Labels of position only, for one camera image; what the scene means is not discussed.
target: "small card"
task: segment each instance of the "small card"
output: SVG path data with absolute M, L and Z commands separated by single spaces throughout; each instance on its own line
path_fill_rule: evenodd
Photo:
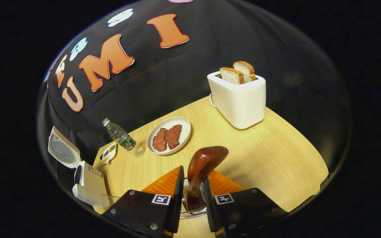
M 103 152 L 103 164 L 108 164 L 115 157 L 116 153 L 117 143 L 114 142 Z

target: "bottle label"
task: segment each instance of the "bottle label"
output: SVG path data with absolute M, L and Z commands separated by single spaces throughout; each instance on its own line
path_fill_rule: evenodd
M 132 139 L 132 137 L 127 135 L 127 138 L 123 142 L 121 142 L 119 145 L 123 147 L 124 149 L 126 149 L 127 151 L 131 151 L 135 147 L 136 141 Z

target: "wooden spatula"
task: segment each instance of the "wooden spatula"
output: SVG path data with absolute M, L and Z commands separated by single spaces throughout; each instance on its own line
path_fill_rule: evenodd
M 199 149 L 190 160 L 188 167 L 189 192 L 186 198 L 188 212 L 197 212 L 205 207 L 205 202 L 198 192 L 198 187 L 205 177 L 213 171 L 229 153 L 222 146 Z

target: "screw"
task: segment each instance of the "screw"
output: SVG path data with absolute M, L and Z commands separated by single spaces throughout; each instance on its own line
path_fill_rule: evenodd
M 155 225 L 155 224 L 150 224 L 149 227 L 150 227 L 151 229 L 158 229 L 158 228 L 159 228 L 159 227 L 158 227 L 157 225 Z

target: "white appliance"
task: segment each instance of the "white appliance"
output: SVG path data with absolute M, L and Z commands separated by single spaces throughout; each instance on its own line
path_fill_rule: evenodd
M 86 161 L 80 159 L 79 149 L 67 140 L 54 126 L 48 142 L 48 152 L 64 166 L 73 169 L 73 194 L 77 199 L 92 206 L 107 207 L 107 196 L 104 175 Z
M 220 71 L 207 75 L 210 102 L 238 129 L 248 128 L 264 119 L 266 114 L 266 80 L 233 84 L 223 80 Z

